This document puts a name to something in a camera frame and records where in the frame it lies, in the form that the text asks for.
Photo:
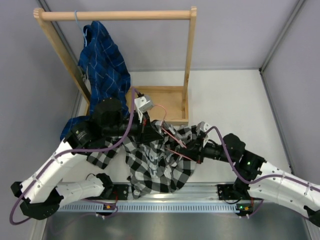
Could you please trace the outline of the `pink wire hanger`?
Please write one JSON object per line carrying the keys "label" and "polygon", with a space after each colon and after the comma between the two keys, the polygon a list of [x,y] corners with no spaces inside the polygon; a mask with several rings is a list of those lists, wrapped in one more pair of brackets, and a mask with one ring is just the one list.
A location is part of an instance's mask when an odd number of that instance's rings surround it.
{"label": "pink wire hanger", "polygon": [[188,153],[191,150],[191,142],[197,138],[196,125],[182,125],[174,127],[167,123],[164,117],[160,120],[152,120],[151,126],[158,134],[158,139],[150,142],[150,146],[169,155],[174,155],[186,161],[196,161],[196,157]]}

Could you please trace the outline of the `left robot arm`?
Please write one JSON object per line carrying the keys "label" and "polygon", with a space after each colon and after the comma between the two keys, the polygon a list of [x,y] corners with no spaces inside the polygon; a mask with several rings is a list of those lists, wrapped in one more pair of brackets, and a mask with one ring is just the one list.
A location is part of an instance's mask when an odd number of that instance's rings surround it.
{"label": "left robot arm", "polygon": [[61,180],[86,156],[112,151],[129,137],[138,144],[161,140],[162,135],[148,115],[148,110],[153,107],[148,95],[139,95],[131,104],[129,118],[125,119],[120,100],[103,99],[95,106],[90,118],[75,125],[31,177],[11,185],[18,198],[15,206],[28,219],[44,220],[69,203],[88,198],[109,199],[114,184],[105,173],[74,183],[62,183]]}

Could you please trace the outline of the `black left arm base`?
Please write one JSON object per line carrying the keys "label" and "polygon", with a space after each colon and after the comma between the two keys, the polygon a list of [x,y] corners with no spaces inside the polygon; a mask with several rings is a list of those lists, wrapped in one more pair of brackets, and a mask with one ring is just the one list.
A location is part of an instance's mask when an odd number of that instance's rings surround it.
{"label": "black left arm base", "polygon": [[88,197],[88,200],[121,200],[125,201],[128,199],[130,186],[128,184],[114,184],[112,189],[108,189],[106,192],[103,192],[100,196]]}

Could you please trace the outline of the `black white checkered shirt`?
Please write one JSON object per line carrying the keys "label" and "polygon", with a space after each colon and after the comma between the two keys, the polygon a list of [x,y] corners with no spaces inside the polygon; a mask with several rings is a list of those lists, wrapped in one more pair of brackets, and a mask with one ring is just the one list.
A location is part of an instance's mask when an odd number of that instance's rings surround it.
{"label": "black white checkered shirt", "polygon": [[148,194],[166,194],[180,190],[196,169],[195,161],[157,152],[150,143],[138,145],[133,136],[127,136],[121,148],[125,151],[125,163],[130,171],[128,179],[134,199]]}

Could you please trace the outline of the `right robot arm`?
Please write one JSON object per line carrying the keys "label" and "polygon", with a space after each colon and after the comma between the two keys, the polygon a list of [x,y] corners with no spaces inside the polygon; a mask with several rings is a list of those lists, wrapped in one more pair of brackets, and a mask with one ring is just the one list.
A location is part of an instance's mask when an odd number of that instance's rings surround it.
{"label": "right robot arm", "polygon": [[315,226],[320,225],[320,187],[274,166],[246,150],[236,135],[229,133],[222,143],[205,140],[201,134],[178,151],[201,164],[205,158],[229,163],[237,176],[232,192],[239,198],[267,200],[289,208]]}

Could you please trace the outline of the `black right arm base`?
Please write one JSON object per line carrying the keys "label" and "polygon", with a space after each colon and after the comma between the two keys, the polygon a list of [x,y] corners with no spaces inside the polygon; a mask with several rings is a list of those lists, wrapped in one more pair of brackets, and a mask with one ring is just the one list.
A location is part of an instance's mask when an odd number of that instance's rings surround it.
{"label": "black right arm base", "polygon": [[217,194],[219,200],[250,200],[251,197],[246,190],[236,188],[233,184],[218,184]]}

